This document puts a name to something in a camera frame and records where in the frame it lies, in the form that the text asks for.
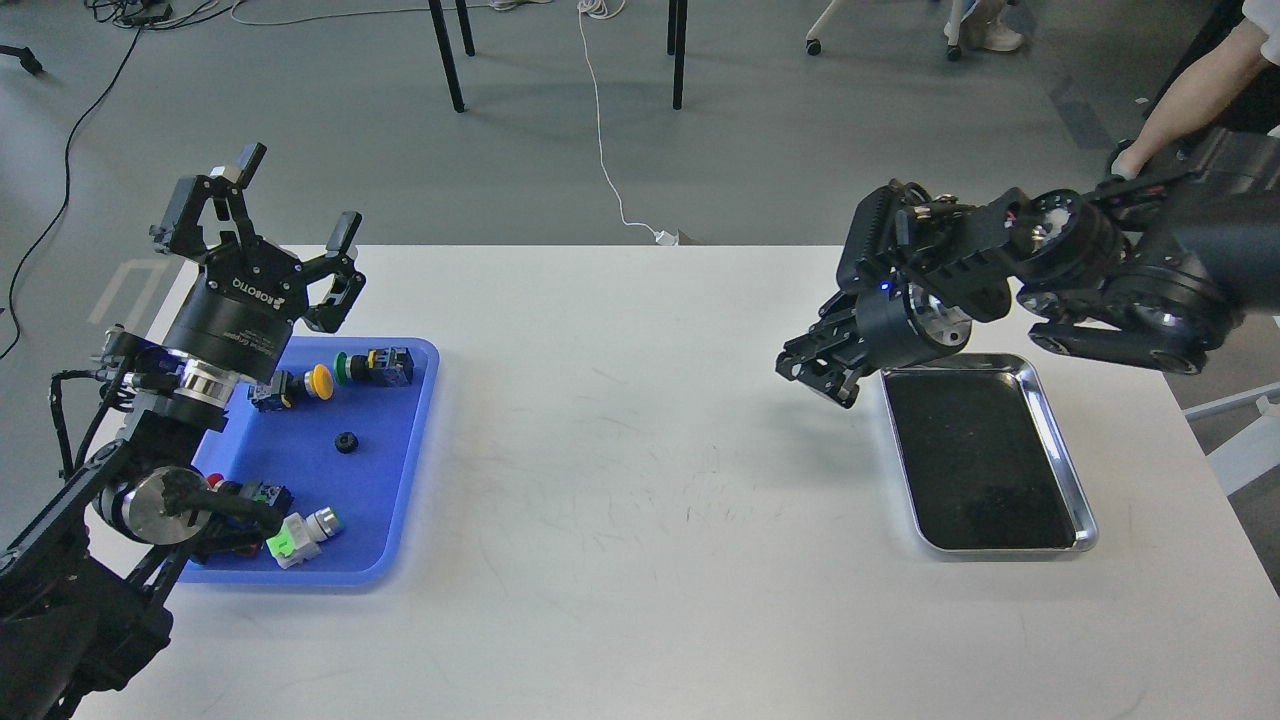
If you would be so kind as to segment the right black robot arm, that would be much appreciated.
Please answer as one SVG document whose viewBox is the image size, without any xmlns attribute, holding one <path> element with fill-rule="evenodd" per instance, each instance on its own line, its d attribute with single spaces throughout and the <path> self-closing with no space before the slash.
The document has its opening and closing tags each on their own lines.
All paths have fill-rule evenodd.
<svg viewBox="0 0 1280 720">
<path fill-rule="evenodd" d="M 1181 165 L 1088 193 L 975 205 L 891 179 L 774 369 L 850 407 L 865 375 L 957 354 L 1018 305 L 1052 354 L 1196 375 L 1245 316 L 1277 314 L 1277 161 L 1275 137 L 1215 129 Z"/>
</svg>

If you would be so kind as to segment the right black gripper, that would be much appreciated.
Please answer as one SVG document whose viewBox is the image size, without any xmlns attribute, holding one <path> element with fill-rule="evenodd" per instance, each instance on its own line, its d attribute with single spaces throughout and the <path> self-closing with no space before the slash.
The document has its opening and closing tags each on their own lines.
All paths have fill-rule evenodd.
<svg viewBox="0 0 1280 720">
<path fill-rule="evenodd" d="M 960 352 L 973 319 L 914 283 L 833 296 L 809 329 L 783 343 L 776 372 L 850 409 L 863 373 L 915 366 Z"/>
</svg>

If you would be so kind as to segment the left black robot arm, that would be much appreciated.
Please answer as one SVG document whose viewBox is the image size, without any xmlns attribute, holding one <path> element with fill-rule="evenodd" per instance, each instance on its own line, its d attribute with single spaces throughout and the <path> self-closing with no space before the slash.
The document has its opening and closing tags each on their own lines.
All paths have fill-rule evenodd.
<svg viewBox="0 0 1280 720">
<path fill-rule="evenodd" d="M 150 229 L 198 277 L 161 342 L 106 333 L 88 378 L 104 383 L 99 411 L 125 424 L 63 459 L 63 487 L 3 555 L 5 719 L 68 719 L 87 694 L 123 689 L 169 644 L 165 602 L 189 557 L 282 528 L 280 510 L 211 488 L 195 455 L 241 382 L 270 380 L 296 323 L 338 332 L 366 279 L 349 254 L 356 211 L 308 260 L 253 228 L 244 191 L 265 152 L 251 143 L 180 178 Z"/>
</svg>

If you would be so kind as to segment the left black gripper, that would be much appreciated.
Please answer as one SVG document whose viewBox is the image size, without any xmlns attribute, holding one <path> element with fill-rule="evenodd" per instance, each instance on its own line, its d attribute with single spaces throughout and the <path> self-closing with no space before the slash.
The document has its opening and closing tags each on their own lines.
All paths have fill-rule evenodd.
<svg viewBox="0 0 1280 720">
<path fill-rule="evenodd" d="M 266 151 L 250 143 L 232 164 L 179 178 L 163 219 L 150 227 L 156 252 L 198 266 L 164 345 L 255 380 L 275 372 L 297 322 L 337 333 L 366 286 L 351 254 L 364 219 L 358 211 L 343 211 L 325 254 L 307 261 L 256 232 L 244 191 Z M 209 204 L 220 223 L 233 224 L 214 246 L 200 224 Z"/>
</svg>

